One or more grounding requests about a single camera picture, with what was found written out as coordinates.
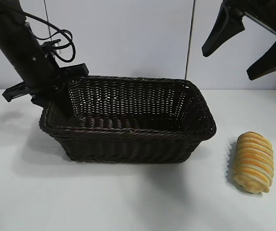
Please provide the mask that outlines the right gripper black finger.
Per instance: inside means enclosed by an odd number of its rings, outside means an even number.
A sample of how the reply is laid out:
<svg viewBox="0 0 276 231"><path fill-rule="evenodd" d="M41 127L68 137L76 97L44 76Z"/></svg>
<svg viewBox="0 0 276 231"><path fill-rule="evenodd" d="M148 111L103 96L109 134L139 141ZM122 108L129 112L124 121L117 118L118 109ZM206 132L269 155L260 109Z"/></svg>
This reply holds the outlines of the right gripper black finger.
<svg viewBox="0 0 276 231"><path fill-rule="evenodd" d="M272 72L276 72L276 41L260 59L247 69L249 80L256 80Z"/></svg>
<svg viewBox="0 0 276 231"><path fill-rule="evenodd" d="M202 46L204 57L209 57L223 43L245 30L242 22L244 13L238 4L238 0L222 1L213 29Z"/></svg>

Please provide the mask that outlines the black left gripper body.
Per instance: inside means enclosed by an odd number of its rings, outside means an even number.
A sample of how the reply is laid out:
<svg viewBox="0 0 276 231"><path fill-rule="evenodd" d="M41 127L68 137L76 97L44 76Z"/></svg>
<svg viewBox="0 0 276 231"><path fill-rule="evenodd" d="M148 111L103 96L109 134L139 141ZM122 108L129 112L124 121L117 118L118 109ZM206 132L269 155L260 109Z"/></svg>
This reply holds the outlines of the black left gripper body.
<svg viewBox="0 0 276 231"><path fill-rule="evenodd" d="M35 53L14 64L14 68L23 80L3 92L6 101L11 102L25 95L48 94L54 101L53 93L64 83L69 84L80 77L87 77L89 70L85 63L59 67L48 46L43 45Z"/></svg>

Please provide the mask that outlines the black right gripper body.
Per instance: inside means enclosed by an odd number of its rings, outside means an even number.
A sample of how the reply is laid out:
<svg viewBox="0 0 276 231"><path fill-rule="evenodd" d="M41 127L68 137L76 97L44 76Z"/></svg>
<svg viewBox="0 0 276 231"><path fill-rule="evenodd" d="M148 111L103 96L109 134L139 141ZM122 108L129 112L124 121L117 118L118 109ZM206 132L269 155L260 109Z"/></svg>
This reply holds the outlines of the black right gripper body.
<svg viewBox="0 0 276 231"><path fill-rule="evenodd" d="M231 33L229 39L245 30L242 24L244 16L276 35L276 0L228 0L226 6L230 10L227 15L232 16L241 27Z"/></svg>

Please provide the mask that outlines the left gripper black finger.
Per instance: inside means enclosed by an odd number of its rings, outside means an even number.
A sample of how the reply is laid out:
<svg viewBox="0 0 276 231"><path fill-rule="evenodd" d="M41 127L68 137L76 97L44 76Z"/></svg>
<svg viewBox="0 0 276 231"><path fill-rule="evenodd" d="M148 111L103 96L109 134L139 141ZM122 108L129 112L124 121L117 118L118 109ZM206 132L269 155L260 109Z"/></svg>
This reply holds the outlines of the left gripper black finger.
<svg viewBox="0 0 276 231"><path fill-rule="evenodd" d="M34 105L39 107L45 108L48 106L50 102L50 96L48 94L32 94L31 95L31 102Z"/></svg>
<svg viewBox="0 0 276 231"><path fill-rule="evenodd" d="M54 90L53 99L66 117L73 115L73 107L67 83L64 83Z"/></svg>

